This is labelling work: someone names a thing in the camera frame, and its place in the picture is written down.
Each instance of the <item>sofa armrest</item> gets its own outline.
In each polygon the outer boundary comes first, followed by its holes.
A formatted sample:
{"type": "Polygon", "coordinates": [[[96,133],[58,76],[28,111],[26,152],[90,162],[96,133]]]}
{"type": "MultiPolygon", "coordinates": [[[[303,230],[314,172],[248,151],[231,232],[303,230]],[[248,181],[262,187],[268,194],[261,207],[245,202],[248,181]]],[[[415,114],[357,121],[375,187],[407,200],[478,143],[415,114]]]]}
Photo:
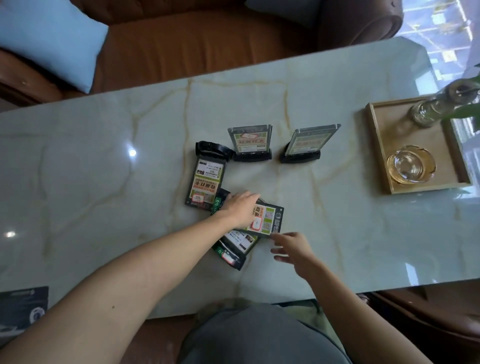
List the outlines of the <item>sofa armrest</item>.
{"type": "Polygon", "coordinates": [[[0,97],[28,106],[63,99],[59,88],[39,71],[10,52],[0,49],[0,97]]]}
{"type": "Polygon", "coordinates": [[[318,50],[388,39],[402,23],[402,0],[324,0],[317,26],[318,50]]]}

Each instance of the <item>marble table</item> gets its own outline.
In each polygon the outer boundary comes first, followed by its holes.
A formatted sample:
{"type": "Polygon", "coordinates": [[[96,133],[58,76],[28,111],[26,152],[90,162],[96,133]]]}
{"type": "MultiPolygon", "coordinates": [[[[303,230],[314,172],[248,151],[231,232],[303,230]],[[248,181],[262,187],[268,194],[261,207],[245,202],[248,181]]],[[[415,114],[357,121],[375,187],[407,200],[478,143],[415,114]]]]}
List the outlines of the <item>marble table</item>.
{"type": "MultiPolygon", "coordinates": [[[[436,90],[425,49],[394,38],[2,113],[0,291],[47,285],[52,306],[109,260],[205,218],[183,204],[195,142],[230,146],[228,127],[267,123],[274,160],[230,162],[223,187],[285,207],[282,231],[304,232],[354,291],[478,278],[480,143],[465,123],[474,186],[380,192],[363,108],[436,90]],[[294,129],[332,123],[319,161],[277,161],[294,129]]],[[[312,298],[271,245],[240,272],[209,251],[151,317],[312,298]]]]}

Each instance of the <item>light blue pillow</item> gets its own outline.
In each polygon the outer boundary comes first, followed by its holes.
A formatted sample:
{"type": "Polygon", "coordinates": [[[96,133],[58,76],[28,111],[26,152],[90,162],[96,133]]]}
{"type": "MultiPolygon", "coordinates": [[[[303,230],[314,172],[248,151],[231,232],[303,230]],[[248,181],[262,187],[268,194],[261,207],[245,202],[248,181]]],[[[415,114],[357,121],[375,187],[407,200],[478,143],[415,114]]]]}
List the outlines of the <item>light blue pillow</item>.
{"type": "Polygon", "coordinates": [[[245,5],[256,12],[278,15],[312,28],[318,16],[322,0],[247,0],[245,5]]]}
{"type": "Polygon", "coordinates": [[[108,26],[69,0],[0,0],[0,48],[88,94],[108,26]]]}

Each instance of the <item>wooden tray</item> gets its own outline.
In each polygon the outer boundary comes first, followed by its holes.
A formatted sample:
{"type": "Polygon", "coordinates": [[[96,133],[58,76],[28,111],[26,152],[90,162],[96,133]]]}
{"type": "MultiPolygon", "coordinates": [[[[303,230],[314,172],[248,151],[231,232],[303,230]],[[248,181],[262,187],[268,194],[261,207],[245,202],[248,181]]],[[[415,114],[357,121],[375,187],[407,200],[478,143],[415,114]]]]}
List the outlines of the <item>wooden tray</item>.
{"type": "Polygon", "coordinates": [[[407,112],[426,96],[403,100],[369,103],[365,108],[371,127],[384,189],[389,194],[441,190],[471,185],[462,150],[450,121],[420,128],[407,112]],[[403,146],[415,145],[427,149],[435,158],[437,170],[425,183],[399,184],[388,173],[387,158],[403,146]]]}

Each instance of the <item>forearm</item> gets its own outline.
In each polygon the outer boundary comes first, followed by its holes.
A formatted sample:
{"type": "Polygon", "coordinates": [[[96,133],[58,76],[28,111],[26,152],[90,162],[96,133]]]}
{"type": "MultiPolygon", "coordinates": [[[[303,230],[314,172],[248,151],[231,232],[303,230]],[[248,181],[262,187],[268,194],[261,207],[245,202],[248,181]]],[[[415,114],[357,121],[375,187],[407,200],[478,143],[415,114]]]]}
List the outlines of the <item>forearm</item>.
{"type": "Polygon", "coordinates": [[[335,332],[359,364],[431,364],[397,329],[357,297],[320,260],[311,260],[307,281],[335,332]]]}
{"type": "Polygon", "coordinates": [[[220,211],[111,261],[2,350],[0,361],[117,363],[156,303],[232,228],[220,211]]]}

